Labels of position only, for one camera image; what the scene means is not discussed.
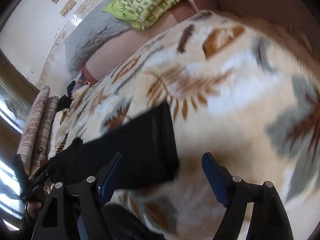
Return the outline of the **black pants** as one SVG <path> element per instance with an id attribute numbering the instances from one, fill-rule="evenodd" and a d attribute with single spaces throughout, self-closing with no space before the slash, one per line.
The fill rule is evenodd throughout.
<path id="1" fill-rule="evenodd" d="M 121 189 L 144 189 L 174 180 L 180 163 L 169 105 L 162 103 L 87 143 L 75 138 L 48 162 L 52 165 L 49 180 L 79 183 L 95 176 L 117 152 L 125 160 L 118 176 L 123 179 Z"/>

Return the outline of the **striped beige cushion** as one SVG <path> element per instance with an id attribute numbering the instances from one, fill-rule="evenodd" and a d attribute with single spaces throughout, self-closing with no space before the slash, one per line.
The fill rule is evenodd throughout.
<path id="1" fill-rule="evenodd" d="M 37 130 L 40 124 L 43 110 L 46 106 L 50 94 L 50 87 L 45 86 L 37 95 L 29 115 L 27 117 L 25 128 L 23 130 L 17 155 L 20 156 L 24 170 L 27 175 L 30 174 L 31 156 L 33 146 L 37 135 Z"/>
<path id="2" fill-rule="evenodd" d="M 57 96 L 50 97 L 47 100 L 33 146 L 29 177 L 32 177 L 47 159 L 48 138 L 58 103 L 59 98 Z"/>

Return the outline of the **leaf patterned fleece blanket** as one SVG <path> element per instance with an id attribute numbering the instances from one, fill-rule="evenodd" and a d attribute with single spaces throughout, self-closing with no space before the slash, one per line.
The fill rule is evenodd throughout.
<path id="1" fill-rule="evenodd" d="M 294 239 L 312 235 L 319 224 L 319 61 L 305 35 L 203 10 L 76 92 L 54 122 L 49 156 L 162 102 L 173 120 L 177 178 L 117 192 L 117 203 L 166 239 L 211 239 L 225 210 L 201 167 L 210 152 L 248 183 L 271 181 Z"/>

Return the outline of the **pink bed sheet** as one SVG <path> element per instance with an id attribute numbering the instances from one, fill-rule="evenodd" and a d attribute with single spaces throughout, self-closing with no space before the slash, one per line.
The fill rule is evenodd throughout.
<path id="1" fill-rule="evenodd" d="M 181 2 L 166 12 L 149 30 L 129 29 L 102 44 L 86 61 L 82 74 L 92 84 L 131 57 L 143 44 L 167 29 L 193 16 L 187 3 Z"/>

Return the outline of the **grey quilted pillow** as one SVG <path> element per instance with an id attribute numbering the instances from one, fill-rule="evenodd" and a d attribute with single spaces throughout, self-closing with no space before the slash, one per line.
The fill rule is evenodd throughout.
<path id="1" fill-rule="evenodd" d="M 114 1 L 100 2 L 65 39 L 66 68 L 71 78 L 81 72 L 85 62 L 104 42 L 131 28 L 129 23 L 103 11 Z"/>

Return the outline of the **green patterned cloth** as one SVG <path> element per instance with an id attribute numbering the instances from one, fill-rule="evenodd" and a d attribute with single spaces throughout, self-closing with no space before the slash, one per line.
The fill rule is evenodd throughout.
<path id="1" fill-rule="evenodd" d="M 136 30 L 148 30 L 180 2 L 181 0 L 114 0 L 103 8 L 103 12 L 129 23 Z"/>

